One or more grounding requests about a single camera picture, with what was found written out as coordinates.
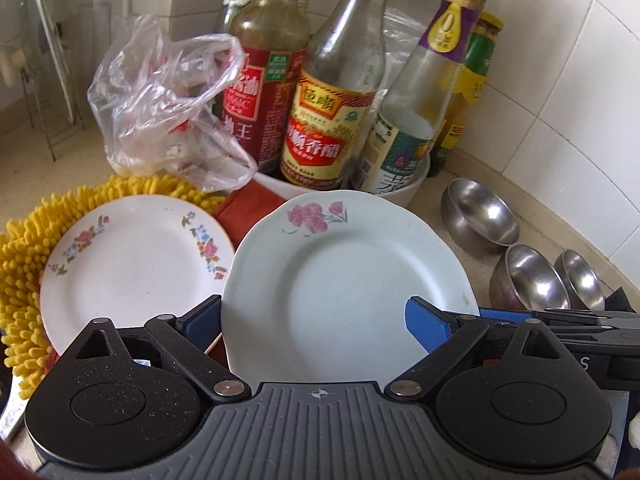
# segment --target countertop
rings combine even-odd
[[[30,211],[41,196],[52,191],[62,193],[81,184],[97,184],[111,169],[102,150],[102,138],[96,126],[79,132],[58,148],[53,163],[37,130],[27,124],[0,134],[0,223],[20,218]],[[466,176],[486,184],[501,196],[518,216],[520,242],[536,248],[554,261],[564,248],[574,248],[592,265],[601,279],[605,295],[624,286],[632,305],[640,304],[640,292],[622,274],[570,226],[504,177],[462,152],[454,152],[436,178],[427,179],[408,209],[427,222],[451,247],[464,267],[480,306],[489,306],[488,283],[498,256],[476,258],[453,243],[440,219],[440,197],[447,184],[457,176]],[[23,428],[11,443],[20,460],[37,468],[39,460]]]

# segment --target floral plate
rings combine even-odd
[[[40,288],[42,322],[62,354],[94,317],[143,326],[221,294],[234,249],[218,222],[177,198],[128,196],[97,207],[60,239]]]
[[[421,296],[478,315],[462,265],[411,212],[357,191],[289,200],[244,238],[222,296],[231,370],[263,381],[389,381],[426,352],[406,329]]]

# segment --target red cloth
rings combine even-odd
[[[242,189],[234,191],[213,216],[218,220],[229,236],[231,243],[237,249],[242,239],[258,220],[275,211],[285,202],[286,200],[282,197],[252,180]],[[220,341],[209,352],[209,356],[225,368],[228,368],[224,341]],[[46,372],[51,370],[59,358],[60,356],[56,351],[49,354],[47,365],[45,366]]]

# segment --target white knob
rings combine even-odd
[[[21,48],[12,53],[7,47],[0,49],[0,72],[4,84],[9,88],[15,86],[20,76],[20,69],[27,66],[27,59],[24,57],[24,51]]]

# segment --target pink flower pattern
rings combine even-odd
[[[292,235],[297,233],[299,228],[304,225],[310,232],[310,234],[305,234],[306,237],[327,231],[331,223],[346,224],[348,221],[347,209],[344,207],[343,202],[333,202],[328,207],[328,213],[324,213],[322,206],[317,202],[311,202],[303,206],[296,204],[293,209],[287,211],[287,217],[290,224],[296,229],[291,232],[283,229],[282,232]]]
[[[69,247],[62,253],[63,259],[66,260],[66,264],[49,264],[47,267],[56,273],[56,276],[63,276],[67,273],[68,269],[65,265],[70,264],[78,257],[78,254],[89,247],[94,238],[104,232],[109,223],[109,217],[107,215],[98,216],[98,223],[96,225],[89,226],[88,229],[81,231],[80,234],[74,238],[74,241]]]
[[[203,224],[197,227],[191,226],[191,220],[195,219],[196,213],[191,211],[187,216],[182,218],[182,227],[188,228],[191,236],[196,239],[196,245],[200,251],[200,256],[207,263],[207,270],[213,274],[214,280],[222,280],[228,273],[225,267],[219,265],[220,257],[218,256],[218,246],[213,242],[213,238]]]

